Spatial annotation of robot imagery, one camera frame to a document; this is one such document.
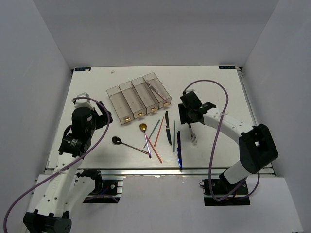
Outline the fork with pink handle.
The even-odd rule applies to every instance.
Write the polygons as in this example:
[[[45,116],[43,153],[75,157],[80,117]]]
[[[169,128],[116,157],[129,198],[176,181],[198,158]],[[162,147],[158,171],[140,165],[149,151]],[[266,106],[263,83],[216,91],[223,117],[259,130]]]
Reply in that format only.
[[[151,83],[150,83],[148,80],[146,80],[146,83],[147,83],[148,87],[149,87],[151,90],[153,90],[159,97],[161,97],[164,101],[166,100],[166,99],[151,85]]]

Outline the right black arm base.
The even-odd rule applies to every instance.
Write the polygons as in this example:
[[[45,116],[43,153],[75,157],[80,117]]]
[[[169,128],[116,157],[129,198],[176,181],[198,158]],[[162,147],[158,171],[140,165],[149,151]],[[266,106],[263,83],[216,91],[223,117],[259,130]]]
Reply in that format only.
[[[220,183],[219,179],[211,179],[212,190],[217,198],[221,198],[228,194],[233,188],[226,190],[225,187]],[[246,181],[243,182],[242,186],[237,189],[232,195],[227,197],[223,201],[215,201],[208,186],[208,179],[201,180],[199,182],[200,187],[203,189],[204,205],[205,206],[250,206],[249,197],[243,198],[248,195],[249,190]]]

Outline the iridescent blue knife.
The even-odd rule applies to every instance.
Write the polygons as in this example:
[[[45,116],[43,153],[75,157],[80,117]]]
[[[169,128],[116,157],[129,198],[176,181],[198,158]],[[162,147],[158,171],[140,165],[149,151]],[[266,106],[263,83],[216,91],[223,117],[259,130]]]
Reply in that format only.
[[[180,131],[177,132],[177,161],[179,165],[180,171],[182,171],[182,153],[181,153],[181,137],[180,137]]]

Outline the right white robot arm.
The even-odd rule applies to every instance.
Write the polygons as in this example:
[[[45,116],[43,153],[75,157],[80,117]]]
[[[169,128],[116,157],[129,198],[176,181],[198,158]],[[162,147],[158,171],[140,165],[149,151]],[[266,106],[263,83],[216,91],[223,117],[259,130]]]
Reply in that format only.
[[[241,180],[258,173],[278,158],[277,148],[266,125],[252,126],[225,115],[215,104],[203,104],[193,91],[183,94],[180,99],[181,124],[199,122],[219,130],[239,146],[239,160],[219,176],[219,187],[224,193],[232,193]]]

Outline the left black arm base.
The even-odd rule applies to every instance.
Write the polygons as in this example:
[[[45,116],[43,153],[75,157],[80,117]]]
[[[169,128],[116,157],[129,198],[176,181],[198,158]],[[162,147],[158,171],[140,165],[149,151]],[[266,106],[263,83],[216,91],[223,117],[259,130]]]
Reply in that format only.
[[[123,181],[103,178],[99,170],[80,170],[76,173],[79,178],[88,177],[94,183],[94,190],[84,199],[84,203],[118,203],[121,199]]]

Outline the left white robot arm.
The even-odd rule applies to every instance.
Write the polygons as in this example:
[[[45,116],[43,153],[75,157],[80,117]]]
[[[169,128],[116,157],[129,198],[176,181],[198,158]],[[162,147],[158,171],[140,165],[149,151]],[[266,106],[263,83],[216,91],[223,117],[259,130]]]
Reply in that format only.
[[[76,204],[81,204],[89,194],[102,190],[103,182],[97,170],[85,170],[80,174],[77,188],[71,188],[75,174],[83,159],[95,146],[91,139],[96,130],[108,128],[113,122],[111,113],[101,101],[96,105],[99,115],[90,104],[92,98],[73,99],[74,111],[71,124],[64,130],[56,168],[45,181],[48,187],[35,209],[26,212],[23,223],[31,233],[68,233],[72,227],[70,216]]]

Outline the fork with dark handle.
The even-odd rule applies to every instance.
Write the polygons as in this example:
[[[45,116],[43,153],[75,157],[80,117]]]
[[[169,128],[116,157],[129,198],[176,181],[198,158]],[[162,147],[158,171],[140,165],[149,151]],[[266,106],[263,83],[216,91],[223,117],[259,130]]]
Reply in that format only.
[[[197,138],[196,138],[196,134],[194,133],[191,124],[188,124],[188,128],[190,131],[190,138],[191,138],[191,143],[193,146],[197,145]]]

